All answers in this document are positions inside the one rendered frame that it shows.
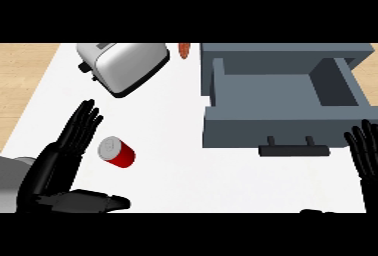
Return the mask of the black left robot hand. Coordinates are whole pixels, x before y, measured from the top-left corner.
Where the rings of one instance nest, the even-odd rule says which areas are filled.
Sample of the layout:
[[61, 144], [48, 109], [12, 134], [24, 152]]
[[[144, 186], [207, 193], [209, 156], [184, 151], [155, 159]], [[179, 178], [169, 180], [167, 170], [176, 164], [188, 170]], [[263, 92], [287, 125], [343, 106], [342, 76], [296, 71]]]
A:
[[59, 138], [43, 149], [21, 183], [18, 213], [108, 213], [129, 209], [127, 198], [71, 186], [96, 128], [104, 120], [95, 100], [85, 100]]

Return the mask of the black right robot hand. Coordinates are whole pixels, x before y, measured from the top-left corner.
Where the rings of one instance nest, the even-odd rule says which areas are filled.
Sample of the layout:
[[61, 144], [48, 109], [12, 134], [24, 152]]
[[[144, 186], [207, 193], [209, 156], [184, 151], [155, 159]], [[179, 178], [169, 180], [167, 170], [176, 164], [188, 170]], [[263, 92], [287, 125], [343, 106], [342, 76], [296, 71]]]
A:
[[352, 160], [359, 175], [365, 210], [378, 215], [378, 124], [367, 119], [344, 133]]

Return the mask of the red soda can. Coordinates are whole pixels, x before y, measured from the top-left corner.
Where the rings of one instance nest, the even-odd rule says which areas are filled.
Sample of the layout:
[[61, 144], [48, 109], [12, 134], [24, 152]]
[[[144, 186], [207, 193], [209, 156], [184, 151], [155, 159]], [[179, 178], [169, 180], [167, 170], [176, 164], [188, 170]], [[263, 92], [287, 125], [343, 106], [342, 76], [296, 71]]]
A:
[[102, 140], [98, 148], [98, 154], [104, 161], [120, 168], [129, 168], [136, 160], [135, 150], [116, 136], [107, 137]]

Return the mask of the grey open drawer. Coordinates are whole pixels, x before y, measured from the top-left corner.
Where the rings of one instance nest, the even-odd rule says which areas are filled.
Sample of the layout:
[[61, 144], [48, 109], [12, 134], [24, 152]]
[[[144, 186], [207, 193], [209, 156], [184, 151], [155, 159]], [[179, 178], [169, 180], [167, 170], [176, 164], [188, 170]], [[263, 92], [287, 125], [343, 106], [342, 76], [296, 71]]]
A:
[[378, 123], [378, 107], [365, 98], [346, 60], [321, 61], [308, 74], [228, 75], [213, 60], [212, 105], [206, 108], [203, 146], [256, 148], [274, 138], [303, 145], [312, 138], [346, 145], [344, 133], [362, 120]]

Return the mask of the silver toaster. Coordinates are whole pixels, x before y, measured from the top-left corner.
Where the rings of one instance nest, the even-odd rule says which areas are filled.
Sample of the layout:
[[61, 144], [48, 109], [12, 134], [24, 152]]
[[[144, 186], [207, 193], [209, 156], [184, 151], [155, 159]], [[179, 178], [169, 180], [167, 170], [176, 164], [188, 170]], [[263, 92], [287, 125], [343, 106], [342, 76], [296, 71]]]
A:
[[79, 69], [116, 98], [126, 97], [170, 61], [164, 43], [79, 43]]

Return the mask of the grey cabinet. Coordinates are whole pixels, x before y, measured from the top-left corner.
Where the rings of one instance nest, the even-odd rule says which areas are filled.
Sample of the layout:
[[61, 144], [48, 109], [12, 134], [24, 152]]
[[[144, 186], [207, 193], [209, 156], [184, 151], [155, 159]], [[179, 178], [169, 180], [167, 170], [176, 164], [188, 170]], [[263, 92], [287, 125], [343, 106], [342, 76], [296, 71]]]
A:
[[203, 43], [201, 95], [210, 95], [213, 60], [228, 75], [309, 74], [321, 60], [342, 58], [350, 69], [374, 53], [370, 43]]

